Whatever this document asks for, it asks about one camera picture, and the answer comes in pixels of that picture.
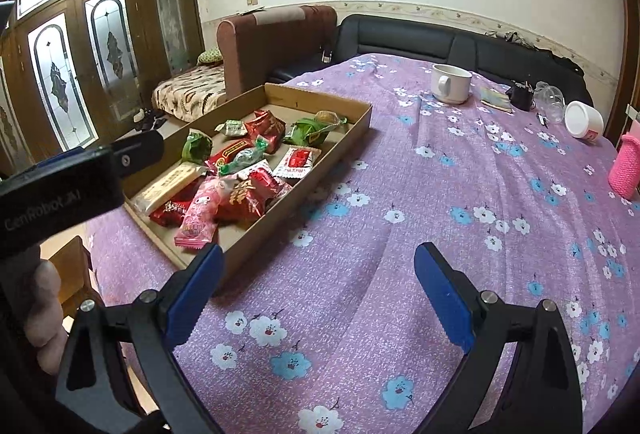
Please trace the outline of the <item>left hand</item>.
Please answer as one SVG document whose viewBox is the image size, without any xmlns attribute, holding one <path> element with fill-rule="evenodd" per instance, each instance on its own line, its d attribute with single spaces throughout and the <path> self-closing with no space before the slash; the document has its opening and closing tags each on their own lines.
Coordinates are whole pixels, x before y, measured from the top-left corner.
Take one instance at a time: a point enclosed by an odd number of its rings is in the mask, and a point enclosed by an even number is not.
<svg viewBox="0 0 640 434">
<path fill-rule="evenodd" d="M 63 309 L 58 302 L 61 277 L 55 266 L 41 257 L 35 244 L 18 258 L 16 297 L 18 316 L 29 344 L 35 349 L 40 369 L 49 376 L 60 371 L 68 334 L 63 328 Z"/>
</svg>

